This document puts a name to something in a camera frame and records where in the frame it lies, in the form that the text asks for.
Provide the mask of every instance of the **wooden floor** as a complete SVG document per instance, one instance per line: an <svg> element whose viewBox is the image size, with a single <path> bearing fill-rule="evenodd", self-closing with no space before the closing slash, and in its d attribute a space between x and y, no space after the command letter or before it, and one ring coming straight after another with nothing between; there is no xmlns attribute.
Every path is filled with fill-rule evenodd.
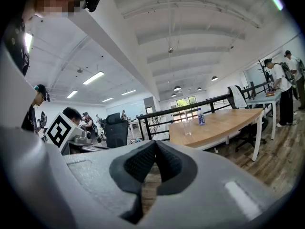
<svg viewBox="0 0 305 229"><path fill-rule="evenodd" d="M217 147L218 155L224 156L242 169L268 185L279 197L287 193L295 184L305 157L305 111L297 111L299 124L276 128L275 139L271 140L272 118L262 132L267 144L261 142L257 160L251 160L253 148L250 144L242 146L239 152L235 147L242 141L223 144ZM145 213L156 198L156 188L161 184L159 169L155 164L143 184L142 204Z"/></svg>

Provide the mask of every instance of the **sneaker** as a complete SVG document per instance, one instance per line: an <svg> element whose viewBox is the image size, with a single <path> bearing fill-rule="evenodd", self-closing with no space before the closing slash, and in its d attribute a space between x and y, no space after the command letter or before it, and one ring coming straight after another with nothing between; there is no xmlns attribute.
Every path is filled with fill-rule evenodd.
<svg viewBox="0 0 305 229"><path fill-rule="evenodd" d="M285 125L281 125L280 123L276 124L276 127L284 127Z"/></svg>
<svg viewBox="0 0 305 229"><path fill-rule="evenodd" d="M292 123L287 123L287 125L296 125L299 124L299 122L297 122L296 120L294 120Z"/></svg>

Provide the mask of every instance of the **desk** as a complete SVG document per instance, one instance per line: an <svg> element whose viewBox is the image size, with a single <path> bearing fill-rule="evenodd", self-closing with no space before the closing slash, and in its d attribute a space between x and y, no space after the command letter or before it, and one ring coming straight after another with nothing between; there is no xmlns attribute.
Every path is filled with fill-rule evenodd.
<svg viewBox="0 0 305 229"><path fill-rule="evenodd" d="M272 104L273 108L273 123L272 123L272 134L271 139L273 140L275 138L275 129L276 129L276 101L281 98L281 91L276 91L274 96L266 97L266 93L262 92L254 99L247 99L246 103L247 105L255 105L255 104L262 104L265 109L265 104Z"/></svg>
<svg viewBox="0 0 305 229"><path fill-rule="evenodd" d="M169 125L170 142L189 147L198 147L229 136L255 119L257 120L256 141L252 160L257 158L262 134L263 109L226 109L206 115L205 125L200 126L198 119L190 120L192 135L185 135L183 123Z"/></svg>
<svg viewBox="0 0 305 229"><path fill-rule="evenodd" d="M136 119L136 120L134 120L134 121L129 121L129 126L130 126L130 130L131 130L131 132L132 132L132 137L134 138L132 125L138 125L138 128L139 128L139 130L140 130L139 120Z"/></svg>

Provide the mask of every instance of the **table leg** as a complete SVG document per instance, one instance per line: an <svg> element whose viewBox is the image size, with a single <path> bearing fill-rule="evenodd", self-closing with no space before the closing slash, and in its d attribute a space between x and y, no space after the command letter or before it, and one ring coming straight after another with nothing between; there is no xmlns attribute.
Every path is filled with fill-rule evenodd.
<svg viewBox="0 0 305 229"><path fill-rule="evenodd" d="M264 118L266 119L266 105L263 104L263 108L264 108Z"/></svg>
<svg viewBox="0 0 305 229"><path fill-rule="evenodd" d="M276 129L276 105L275 101L272 102L272 108L273 108L273 123L272 123L272 134L271 134L271 139L274 140L275 138L275 129Z"/></svg>
<svg viewBox="0 0 305 229"><path fill-rule="evenodd" d="M261 136L262 136L262 115L260 115L257 119L255 148L252 156L253 161L256 160L258 155L259 145L261 143Z"/></svg>
<svg viewBox="0 0 305 229"><path fill-rule="evenodd" d="M132 127L131 122L129 123L129 126L130 126L130 130L131 130L131 132L132 132L132 137L134 138L134 134L133 134L133 127Z"/></svg>

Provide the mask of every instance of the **chair back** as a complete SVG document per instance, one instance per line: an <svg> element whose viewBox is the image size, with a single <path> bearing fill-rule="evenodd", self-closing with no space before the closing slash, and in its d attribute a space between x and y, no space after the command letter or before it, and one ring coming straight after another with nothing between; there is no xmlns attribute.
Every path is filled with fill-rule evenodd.
<svg viewBox="0 0 305 229"><path fill-rule="evenodd" d="M115 148L127 145L128 121L122 120L120 113L107 116L105 132L107 147Z"/></svg>
<svg viewBox="0 0 305 229"><path fill-rule="evenodd" d="M244 97L244 94L242 93L242 89L240 88L240 86L237 86L237 85L236 85L236 87L237 87L237 89L240 91L240 93L242 94L244 100L246 101L246 99L245 99L245 97ZM228 95L228 97L227 97L228 102L229 102L230 106L231 106L233 109L237 109L236 106L235 106L234 96L233 96L232 90L231 90L230 87L228 87L228 89L229 89L229 95Z"/></svg>

